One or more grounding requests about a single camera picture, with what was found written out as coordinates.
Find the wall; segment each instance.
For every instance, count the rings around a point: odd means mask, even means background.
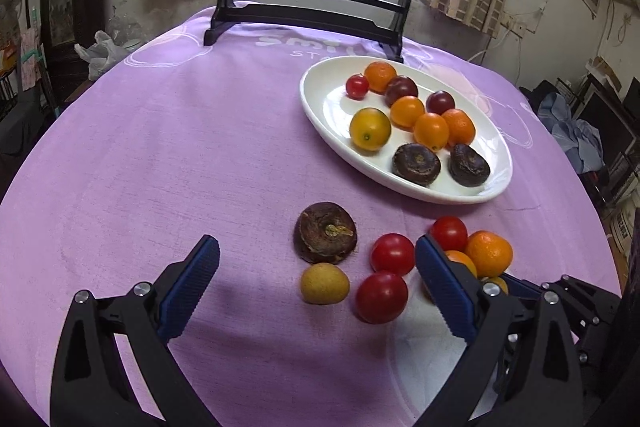
[[[541,17],[540,12],[536,12],[540,7],[544,7]],[[611,36],[614,43],[614,33],[622,22],[623,9],[623,6],[616,7]],[[522,50],[518,49],[519,38],[512,33],[500,48],[487,53],[483,66],[497,71],[511,82],[516,83],[517,80],[519,86],[533,88],[544,79],[555,82],[558,76],[570,82],[579,81],[585,73],[585,63],[597,54],[606,24],[607,0],[600,1],[595,18],[582,0],[507,0],[505,12],[526,14],[518,16],[529,28],[521,42]],[[626,93],[632,77],[640,74],[640,60],[634,51],[640,45],[638,30],[640,28],[633,24],[627,29],[623,47],[612,49],[606,42],[602,47],[604,58],[615,62],[610,65],[623,84],[621,95]]]
[[[216,0],[106,0],[106,12],[117,18],[128,16],[142,26],[150,38],[180,24],[201,8],[215,4]],[[291,0],[256,0],[259,2],[290,2]],[[33,6],[37,0],[30,0]],[[385,17],[380,10],[356,6],[340,0],[317,0],[309,6],[327,10],[346,11],[383,23]],[[490,49],[486,56],[475,62],[497,71],[512,83],[532,89],[540,81],[577,82],[583,76],[584,65],[598,52],[609,61],[623,84],[621,94],[626,93],[633,76],[640,75],[640,23],[632,20],[626,30],[622,45],[616,34],[622,17],[630,10],[616,6],[611,38],[600,46],[607,21],[607,0],[601,0],[597,17],[582,0],[507,0],[506,12],[518,14],[517,19],[527,24],[528,31],[520,40],[513,33],[506,36],[500,46]],[[497,39],[502,40],[506,30],[501,29]],[[428,7],[427,0],[412,2],[405,36],[423,44],[436,46],[469,58],[486,48],[488,36],[449,19]]]

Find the plastic bag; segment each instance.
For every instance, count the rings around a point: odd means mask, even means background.
[[[95,44],[88,48],[76,44],[74,49],[82,60],[89,63],[89,80],[92,82],[124,60],[131,52],[116,46],[113,39],[101,30],[95,33]]]
[[[131,41],[137,40],[144,44],[150,40],[140,23],[127,14],[116,15],[114,13],[107,21],[107,33],[113,37],[113,42],[116,45],[124,48],[128,48],[127,44]]]

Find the blue cloth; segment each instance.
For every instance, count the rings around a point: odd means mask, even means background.
[[[564,97],[550,92],[540,103],[538,118],[556,139],[578,174],[595,172],[603,167],[600,132],[584,120],[572,120]]]
[[[36,56],[36,60],[40,60],[42,58],[42,55],[38,50],[31,50],[30,52],[27,52],[22,57],[20,57],[20,62],[25,63],[27,60],[33,57],[33,55]]]

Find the table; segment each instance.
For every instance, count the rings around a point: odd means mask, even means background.
[[[85,80],[82,84],[76,87],[76,89],[74,89],[74,92],[72,92],[68,97],[66,97],[65,103],[68,103],[68,104],[74,103],[78,98],[80,98],[84,94],[84,92],[87,89],[89,89],[93,85],[94,83],[92,81]]]
[[[225,427],[410,426],[463,349],[415,272],[401,319],[353,317],[351,298],[303,304],[307,266],[292,250],[296,217],[335,201],[358,226],[341,268],[355,288],[385,232],[417,239],[438,216],[508,238],[511,272],[562,273],[619,293],[596,212],[522,95],[496,73],[406,41],[408,65],[462,90],[508,140],[513,180],[490,203],[446,207],[401,196],[342,161],[303,114],[298,83],[325,57],[382,53],[313,30],[238,25],[211,48],[212,9],[155,39],[100,78],[47,131],[0,206],[0,360],[49,417],[50,375],[74,293],[122,295],[183,259],[203,233],[220,269],[184,334],[178,364]],[[126,344],[124,363],[132,356]],[[446,356],[436,356],[444,349]],[[130,372],[145,410],[156,411]]]

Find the electrical wire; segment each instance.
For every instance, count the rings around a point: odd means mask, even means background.
[[[486,58],[486,51],[488,51],[488,49],[489,49],[489,44],[491,44],[491,41],[492,41],[492,40],[493,40],[493,39],[492,39],[491,37],[489,37],[489,38],[487,39],[486,46],[484,47],[485,53],[484,53],[484,55],[482,55],[482,58],[480,58],[480,62],[478,62],[478,66],[482,66],[482,65],[484,64],[484,60],[485,60],[485,58]]]
[[[518,86],[518,80],[520,79],[520,67],[522,66],[522,39],[518,38],[518,75],[516,76],[516,87]]]
[[[626,38],[626,28],[628,26],[631,26],[631,13],[625,13],[622,16],[622,25],[620,26],[620,29],[618,30],[618,44],[614,44],[613,47],[617,48],[618,46],[622,45],[622,42],[625,41]]]
[[[507,28],[507,31],[505,31],[504,35],[500,38],[500,41],[495,46],[492,46],[492,47],[487,48],[485,50],[479,51],[475,55],[471,55],[471,57],[469,57],[466,61],[467,62],[471,62],[474,58],[477,58],[480,55],[484,55],[488,51],[491,51],[491,50],[494,50],[496,48],[499,48],[503,44],[503,42],[507,39],[507,36],[509,35],[510,32],[511,32],[511,27]]]
[[[607,34],[607,41],[610,39],[611,37],[611,30],[613,29],[613,21],[616,18],[616,3],[613,3],[613,15],[611,17],[611,26],[609,26],[609,33]]]
[[[517,17],[519,15],[532,15],[533,13],[538,13],[540,10],[542,10],[542,8],[537,8],[535,10],[533,10],[533,12],[521,12],[521,13],[507,13],[505,12],[507,15],[510,15],[511,17]]]
[[[604,38],[604,33],[607,31],[607,25],[609,24],[609,10],[611,10],[611,5],[613,5],[613,9],[616,9],[616,5],[613,3],[613,0],[609,0],[607,2],[607,15],[604,19],[604,26],[602,27],[602,33],[600,34],[600,40],[598,41],[598,49],[596,50],[596,55],[600,54],[600,48],[602,47],[602,39]]]

